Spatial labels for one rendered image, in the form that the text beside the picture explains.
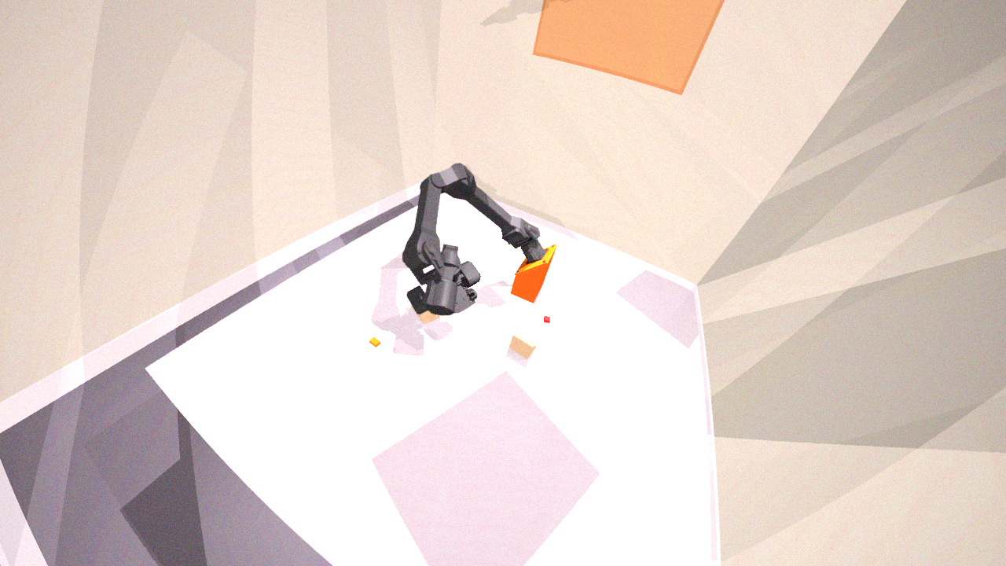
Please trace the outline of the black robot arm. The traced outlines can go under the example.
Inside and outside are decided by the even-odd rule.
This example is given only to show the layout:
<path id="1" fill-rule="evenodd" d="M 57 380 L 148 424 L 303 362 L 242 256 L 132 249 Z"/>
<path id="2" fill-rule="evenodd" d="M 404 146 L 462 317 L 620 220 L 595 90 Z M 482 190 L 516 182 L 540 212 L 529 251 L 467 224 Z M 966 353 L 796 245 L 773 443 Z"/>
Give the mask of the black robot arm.
<path id="1" fill-rule="evenodd" d="M 466 311 L 477 300 L 473 288 L 463 288 L 463 284 L 455 282 L 461 269 L 461 261 L 457 248 L 453 244 L 443 243 L 437 235 L 437 219 L 441 207 L 441 194 L 448 193 L 452 198 L 466 200 L 480 214 L 487 216 L 489 221 L 501 228 L 502 239 L 514 248 L 522 248 L 526 264 L 542 260 L 549 251 L 543 248 L 539 237 L 539 228 L 519 218 L 512 216 L 488 197 L 475 183 L 474 174 L 463 164 L 454 164 L 443 171 L 425 177 L 420 183 L 420 197 L 416 222 L 412 235 L 407 239 L 402 261 L 416 276 L 420 286 L 425 286 L 423 306 L 427 311 L 438 316 L 450 316 L 453 313 Z M 427 267 L 434 267 L 424 272 Z"/>

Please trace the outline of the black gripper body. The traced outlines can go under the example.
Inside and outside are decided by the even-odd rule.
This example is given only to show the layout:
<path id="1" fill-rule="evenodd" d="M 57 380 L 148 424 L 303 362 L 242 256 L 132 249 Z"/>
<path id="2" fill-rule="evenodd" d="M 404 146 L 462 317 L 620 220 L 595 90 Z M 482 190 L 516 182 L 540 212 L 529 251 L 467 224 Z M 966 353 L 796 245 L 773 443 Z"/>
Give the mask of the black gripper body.
<path id="1" fill-rule="evenodd" d="M 460 273 L 455 282 L 461 282 L 463 279 L 464 282 L 468 282 L 468 286 L 473 286 L 475 282 L 480 282 L 480 272 L 477 271 L 472 262 L 467 260 L 461 264 Z M 424 294 L 425 292 L 420 285 L 406 293 L 407 300 L 418 314 L 427 311 L 426 307 L 423 306 Z"/>

